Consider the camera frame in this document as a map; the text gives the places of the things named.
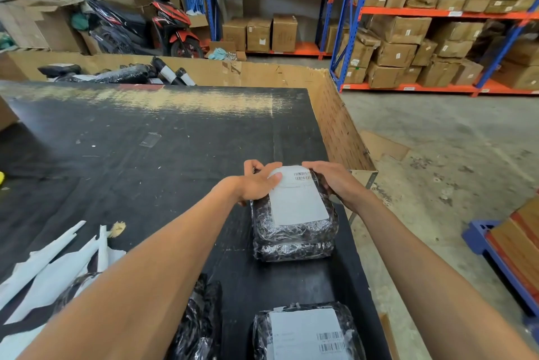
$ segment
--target red and black scooter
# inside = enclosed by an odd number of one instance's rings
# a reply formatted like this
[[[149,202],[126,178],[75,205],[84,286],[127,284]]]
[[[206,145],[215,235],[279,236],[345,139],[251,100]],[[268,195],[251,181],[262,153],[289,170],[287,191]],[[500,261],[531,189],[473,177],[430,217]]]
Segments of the red and black scooter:
[[[99,25],[90,31],[105,53],[204,57],[200,40],[189,30],[191,21],[170,0],[154,0],[157,16],[152,22],[103,0],[86,0],[99,17]],[[154,49],[151,26],[157,31],[161,51]]]

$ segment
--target pallet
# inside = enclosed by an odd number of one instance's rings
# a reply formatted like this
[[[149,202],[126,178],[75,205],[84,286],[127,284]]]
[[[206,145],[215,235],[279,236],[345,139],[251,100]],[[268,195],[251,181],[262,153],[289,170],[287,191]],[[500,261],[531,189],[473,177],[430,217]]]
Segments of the pallet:
[[[532,313],[531,316],[523,316],[524,326],[539,344],[539,304],[537,304],[533,296],[524,288],[522,283],[503,261],[502,257],[498,255],[493,246],[485,238],[490,229],[501,223],[502,221],[474,220],[468,224],[469,227],[462,233],[462,238],[473,253],[477,255],[482,255],[485,252],[488,253],[496,266],[505,275],[507,281],[515,288],[516,293],[520,295]]]

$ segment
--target left arm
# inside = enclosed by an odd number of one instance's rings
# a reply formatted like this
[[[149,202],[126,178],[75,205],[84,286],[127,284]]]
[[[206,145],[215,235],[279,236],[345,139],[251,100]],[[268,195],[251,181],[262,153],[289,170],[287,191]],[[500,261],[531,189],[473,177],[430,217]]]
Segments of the left arm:
[[[18,359],[162,359],[232,207],[266,196],[282,177],[268,177],[279,166],[246,161],[245,176],[220,181],[99,275]]]

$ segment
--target tire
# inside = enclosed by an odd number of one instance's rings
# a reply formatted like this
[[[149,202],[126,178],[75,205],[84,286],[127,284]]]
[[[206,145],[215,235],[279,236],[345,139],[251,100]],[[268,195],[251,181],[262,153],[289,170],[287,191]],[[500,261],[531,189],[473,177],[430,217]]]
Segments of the tire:
[[[203,58],[204,52],[202,52],[202,48],[200,47],[200,43],[195,38],[192,38],[188,36],[185,38],[185,42],[183,43],[185,45],[185,50],[182,49],[182,42],[181,40],[177,40],[176,42],[172,43],[172,46],[170,48],[170,54],[173,57],[196,57],[196,58]]]

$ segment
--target person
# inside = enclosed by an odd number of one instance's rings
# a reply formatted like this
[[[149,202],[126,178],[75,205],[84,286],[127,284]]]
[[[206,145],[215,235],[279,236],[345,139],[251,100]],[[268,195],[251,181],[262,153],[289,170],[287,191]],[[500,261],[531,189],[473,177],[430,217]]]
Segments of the person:
[[[245,162],[185,213],[100,275],[20,355],[162,359],[234,204],[266,196],[282,163]],[[434,360],[537,360],[503,317],[340,164],[306,161],[369,231]]]

